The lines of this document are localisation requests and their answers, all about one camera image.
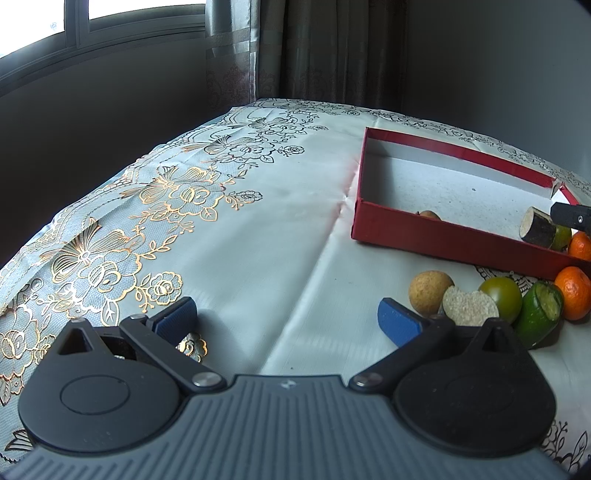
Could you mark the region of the green tomato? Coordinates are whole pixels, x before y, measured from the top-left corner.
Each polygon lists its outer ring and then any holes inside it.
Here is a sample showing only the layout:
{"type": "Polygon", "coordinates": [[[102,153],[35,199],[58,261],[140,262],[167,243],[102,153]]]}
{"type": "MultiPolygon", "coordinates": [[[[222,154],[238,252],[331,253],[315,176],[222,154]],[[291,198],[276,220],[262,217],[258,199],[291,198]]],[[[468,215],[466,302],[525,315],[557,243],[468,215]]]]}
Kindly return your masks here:
{"type": "Polygon", "coordinates": [[[572,239],[572,230],[563,225],[555,226],[555,235],[550,248],[553,251],[564,252],[568,249],[572,239]]]}
{"type": "Polygon", "coordinates": [[[479,290],[489,295],[496,303],[499,317],[508,323],[516,320],[522,308],[522,294],[517,283],[505,276],[485,280],[479,290]]]}

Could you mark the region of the orange mandarin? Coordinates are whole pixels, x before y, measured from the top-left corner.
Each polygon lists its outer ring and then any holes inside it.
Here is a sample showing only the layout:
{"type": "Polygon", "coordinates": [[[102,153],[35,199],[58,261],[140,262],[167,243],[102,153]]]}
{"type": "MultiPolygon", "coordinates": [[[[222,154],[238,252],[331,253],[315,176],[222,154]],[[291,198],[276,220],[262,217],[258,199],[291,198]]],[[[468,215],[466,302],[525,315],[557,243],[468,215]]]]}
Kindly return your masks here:
{"type": "Polygon", "coordinates": [[[583,231],[575,233],[568,246],[568,255],[583,261],[591,261],[591,238],[583,231]]]}
{"type": "Polygon", "coordinates": [[[590,312],[590,279],[578,267],[564,268],[554,280],[561,291],[564,304],[563,317],[569,321],[579,321],[590,312]]]}

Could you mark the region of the dark sugarcane piece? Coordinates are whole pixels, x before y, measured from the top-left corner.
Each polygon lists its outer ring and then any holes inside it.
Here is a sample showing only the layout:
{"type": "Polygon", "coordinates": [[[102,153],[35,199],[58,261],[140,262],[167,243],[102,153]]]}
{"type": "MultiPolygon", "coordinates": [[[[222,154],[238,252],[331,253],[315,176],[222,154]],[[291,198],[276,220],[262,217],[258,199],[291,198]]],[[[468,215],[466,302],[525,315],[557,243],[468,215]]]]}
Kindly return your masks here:
{"type": "Polygon", "coordinates": [[[524,242],[542,248],[551,247],[556,231],[551,217],[533,206],[526,210],[519,227],[519,235],[524,242]]]}
{"type": "Polygon", "coordinates": [[[442,307],[445,315],[458,326],[481,327],[489,318],[498,318],[495,301],[482,291],[464,292],[456,286],[444,293],[442,307]]]}

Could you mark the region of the brown longan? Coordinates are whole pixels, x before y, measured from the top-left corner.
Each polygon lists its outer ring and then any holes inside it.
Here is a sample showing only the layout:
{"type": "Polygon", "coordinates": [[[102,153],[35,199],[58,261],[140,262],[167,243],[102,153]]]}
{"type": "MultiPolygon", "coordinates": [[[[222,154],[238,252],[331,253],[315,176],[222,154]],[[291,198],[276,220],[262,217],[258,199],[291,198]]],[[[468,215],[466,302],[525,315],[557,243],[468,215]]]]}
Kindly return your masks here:
{"type": "Polygon", "coordinates": [[[424,218],[430,218],[430,219],[434,219],[434,220],[438,220],[441,221],[441,217],[436,214],[434,211],[431,210],[423,210],[418,212],[418,215],[424,218]]]}
{"type": "Polygon", "coordinates": [[[455,283],[452,278],[436,270],[415,275],[409,286],[409,301],[422,316],[436,315],[442,305],[445,292],[455,283]]]}

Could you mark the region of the green cucumber piece cut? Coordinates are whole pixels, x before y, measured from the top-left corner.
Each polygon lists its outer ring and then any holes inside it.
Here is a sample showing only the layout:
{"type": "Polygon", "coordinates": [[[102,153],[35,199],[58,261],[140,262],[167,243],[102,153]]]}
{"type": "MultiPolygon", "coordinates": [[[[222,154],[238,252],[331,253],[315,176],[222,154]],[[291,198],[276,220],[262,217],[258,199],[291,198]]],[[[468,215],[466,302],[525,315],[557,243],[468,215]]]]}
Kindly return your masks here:
{"type": "Polygon", "coordinates": [[[530,288],[513,322],[515,334],[525,348],[536,346],[557,327],[563,305],[563,294],[554,283],[538,281],[530,288]]]}

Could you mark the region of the red shallow cardboard box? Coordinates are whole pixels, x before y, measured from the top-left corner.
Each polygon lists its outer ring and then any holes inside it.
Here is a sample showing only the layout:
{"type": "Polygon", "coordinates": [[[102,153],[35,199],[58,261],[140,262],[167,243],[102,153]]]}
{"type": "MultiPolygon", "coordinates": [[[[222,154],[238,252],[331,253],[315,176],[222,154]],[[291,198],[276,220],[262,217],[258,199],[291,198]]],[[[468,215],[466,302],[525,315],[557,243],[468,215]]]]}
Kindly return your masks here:
{"type": "Polygon", "coordinates": [[[577,204],[557,178],[499,156],[426,137],[368,128],[351,236],[389,247],[552,280],[590,264],[524,242],[526,210],[577,204]],[[418,215],[434,211],[441,221],[418,215]]]}

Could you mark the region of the floral white tablecloth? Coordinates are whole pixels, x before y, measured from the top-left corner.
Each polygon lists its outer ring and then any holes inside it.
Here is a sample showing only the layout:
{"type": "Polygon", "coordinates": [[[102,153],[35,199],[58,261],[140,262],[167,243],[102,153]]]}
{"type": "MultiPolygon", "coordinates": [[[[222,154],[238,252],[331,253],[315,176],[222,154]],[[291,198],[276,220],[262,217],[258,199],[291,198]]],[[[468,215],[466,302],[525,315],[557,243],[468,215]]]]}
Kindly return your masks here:
{"type": "Polygon", "coordinates": [[[424,136],[588,180],[492,137],[387,110],[266,99],[155,147],[65,207],[1,271],[1,465],[31,443],[26,382],[67,321],[155,314],[189,296],[200,328],[180,350],[224,376],[352,376],[393,350],[379,301],[415,275],[465,290],[491,271],[353,240],[363,133],[424,136]]]}

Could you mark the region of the brown patterned curtain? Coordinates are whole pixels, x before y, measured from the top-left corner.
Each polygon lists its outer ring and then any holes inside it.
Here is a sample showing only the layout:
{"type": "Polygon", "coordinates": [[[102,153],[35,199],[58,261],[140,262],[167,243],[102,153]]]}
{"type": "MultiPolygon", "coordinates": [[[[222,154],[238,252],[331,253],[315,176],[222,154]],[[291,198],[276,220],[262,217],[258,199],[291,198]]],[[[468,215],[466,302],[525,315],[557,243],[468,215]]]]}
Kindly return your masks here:
{"type": "Polygon", "coordinates": [[[287,98],[397,111],[407,27],[405,1],[208,1],[209,110],[287,98]]]}

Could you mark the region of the window with grey frame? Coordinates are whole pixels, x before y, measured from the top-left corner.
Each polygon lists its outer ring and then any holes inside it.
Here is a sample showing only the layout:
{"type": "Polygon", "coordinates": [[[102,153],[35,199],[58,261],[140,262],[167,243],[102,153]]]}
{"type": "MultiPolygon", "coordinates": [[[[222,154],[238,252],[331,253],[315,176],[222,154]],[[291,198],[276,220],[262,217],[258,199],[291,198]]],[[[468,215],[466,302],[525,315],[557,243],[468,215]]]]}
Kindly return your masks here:
{"type": "Polygon", "coordinates": [[[3,96],[102,51],[204,35],[204,1],[3,1],[3,96]]]}

